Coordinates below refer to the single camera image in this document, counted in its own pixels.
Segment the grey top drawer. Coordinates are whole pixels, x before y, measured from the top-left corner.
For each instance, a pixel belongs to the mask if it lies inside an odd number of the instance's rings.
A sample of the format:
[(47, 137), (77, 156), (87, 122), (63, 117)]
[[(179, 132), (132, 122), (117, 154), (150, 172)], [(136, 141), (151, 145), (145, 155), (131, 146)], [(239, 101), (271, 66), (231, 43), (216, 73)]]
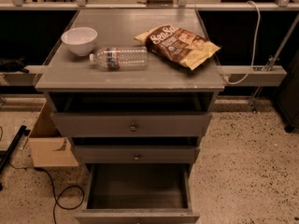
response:
[(51, 118), (68, 137), (200, 137), (211, 115), (52, 113)]

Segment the grey drawer cabinet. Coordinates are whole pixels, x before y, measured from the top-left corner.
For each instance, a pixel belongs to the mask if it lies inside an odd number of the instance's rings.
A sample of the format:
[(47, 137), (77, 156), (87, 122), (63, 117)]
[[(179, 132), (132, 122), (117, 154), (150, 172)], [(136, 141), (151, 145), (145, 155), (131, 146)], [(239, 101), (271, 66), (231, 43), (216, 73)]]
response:
[[(210, 113), (224, 85), (214, 59), (190, 70), (153, 53), (138, 70), (105, 71), (86, 57), (60, 46), (36, 89), (44, 93), (52, 113), (199, 115)], [(188, 146), (197, 137), (68, 137), (76, 146)]]

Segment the grey bottom drawer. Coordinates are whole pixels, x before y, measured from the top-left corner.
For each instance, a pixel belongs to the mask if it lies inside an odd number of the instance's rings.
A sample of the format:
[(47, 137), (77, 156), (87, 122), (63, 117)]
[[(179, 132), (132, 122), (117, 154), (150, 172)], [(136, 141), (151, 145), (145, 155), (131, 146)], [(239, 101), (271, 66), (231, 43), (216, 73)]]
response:
[(79, 224), (195, 224), (184, 164), (94, 164)]

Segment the clear plastic water bottle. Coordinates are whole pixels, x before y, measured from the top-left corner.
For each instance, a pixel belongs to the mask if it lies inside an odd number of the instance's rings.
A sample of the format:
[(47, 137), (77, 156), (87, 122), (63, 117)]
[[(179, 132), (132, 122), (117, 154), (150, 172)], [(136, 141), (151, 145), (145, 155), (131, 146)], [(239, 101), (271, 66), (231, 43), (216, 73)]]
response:
[(148, 65), (146, 47), (106, 47), (90, 55), (90, 61), (101, 70), (138, 70)]

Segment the cardboard box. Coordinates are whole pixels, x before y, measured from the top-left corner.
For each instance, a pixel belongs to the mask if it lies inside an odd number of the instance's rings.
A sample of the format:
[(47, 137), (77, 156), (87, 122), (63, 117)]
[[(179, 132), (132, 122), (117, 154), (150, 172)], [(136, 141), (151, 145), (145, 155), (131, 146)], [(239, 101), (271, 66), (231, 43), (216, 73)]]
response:
[(44, 104), (28, 136), (34, 167), (77, 167), (68, 139), (60, 134), (50, 114), (50, 106)]

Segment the grey middle drawer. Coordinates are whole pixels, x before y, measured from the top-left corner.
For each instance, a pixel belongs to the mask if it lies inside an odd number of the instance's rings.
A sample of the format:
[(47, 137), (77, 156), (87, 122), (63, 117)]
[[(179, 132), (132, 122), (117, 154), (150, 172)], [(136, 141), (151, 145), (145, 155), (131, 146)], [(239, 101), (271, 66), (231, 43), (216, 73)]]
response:
[(188, 146), (76, 146), (80, 163), (195, 163), (197, 147)]

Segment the black metal stand leg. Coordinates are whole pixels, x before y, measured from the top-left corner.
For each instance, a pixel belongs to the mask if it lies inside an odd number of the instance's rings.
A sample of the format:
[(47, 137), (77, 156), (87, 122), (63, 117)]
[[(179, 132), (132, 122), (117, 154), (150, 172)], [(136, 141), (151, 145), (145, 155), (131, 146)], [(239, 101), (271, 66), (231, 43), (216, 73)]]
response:
[(29, 130), (25, 125), (22, 125), (15, 136), (13, 137), (10, 145), (6, 150), (0, 151), (0, 175), (8, 168), (8, 166), (15, 169), (16, 167), (10, 162), (11, 157), (16, 149), (16, 147), (19, 145), (19, 142), (23, 139), (26, 133), (28, 133)]

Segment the brown yellow chip bag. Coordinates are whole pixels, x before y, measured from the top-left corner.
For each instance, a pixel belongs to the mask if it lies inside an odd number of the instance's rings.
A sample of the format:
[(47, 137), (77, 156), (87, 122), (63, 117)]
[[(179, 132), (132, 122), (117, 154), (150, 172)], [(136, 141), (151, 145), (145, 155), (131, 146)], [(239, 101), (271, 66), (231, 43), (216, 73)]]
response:
[(170, 24), (137, 35), (135, 40), (149, 51), (191, 70), (196, 69), (220, 49), (200, 35)]

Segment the grey drawer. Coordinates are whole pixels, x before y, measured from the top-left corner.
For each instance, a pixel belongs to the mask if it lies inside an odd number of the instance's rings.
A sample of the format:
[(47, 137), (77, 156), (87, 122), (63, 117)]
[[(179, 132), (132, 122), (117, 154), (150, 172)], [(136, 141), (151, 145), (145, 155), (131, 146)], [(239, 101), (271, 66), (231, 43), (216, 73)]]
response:
[(211, 115), (52, 113), (51, 118), (68, 137), (200, 137)]
[(195, 163), (197, 147), (188, 146), (76, 146), (80, 163)]
[(94, 164), (79, 224), (195, 224), (184, 164)]

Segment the white bowl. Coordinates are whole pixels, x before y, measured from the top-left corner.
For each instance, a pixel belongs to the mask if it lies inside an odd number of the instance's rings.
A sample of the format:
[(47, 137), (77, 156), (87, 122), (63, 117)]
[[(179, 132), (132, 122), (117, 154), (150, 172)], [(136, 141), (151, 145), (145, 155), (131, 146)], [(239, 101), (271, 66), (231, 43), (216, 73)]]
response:
[(90, 27), (77, 27), (64, 32), (61, 39), (70, 52), (85, 56), (95, 49), (97, 32)]

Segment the black cloth on rail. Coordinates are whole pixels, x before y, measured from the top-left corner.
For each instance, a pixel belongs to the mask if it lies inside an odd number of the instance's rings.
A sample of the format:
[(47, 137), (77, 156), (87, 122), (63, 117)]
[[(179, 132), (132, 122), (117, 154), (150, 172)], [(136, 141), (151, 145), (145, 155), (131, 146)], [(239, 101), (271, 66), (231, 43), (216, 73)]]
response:
[(29, 70), (25, 68), (26, 64), (23, 62), (23, 58), (9, 59), (0, 58), (0, 71), (1, 72), (23, 72), (28, 73)]

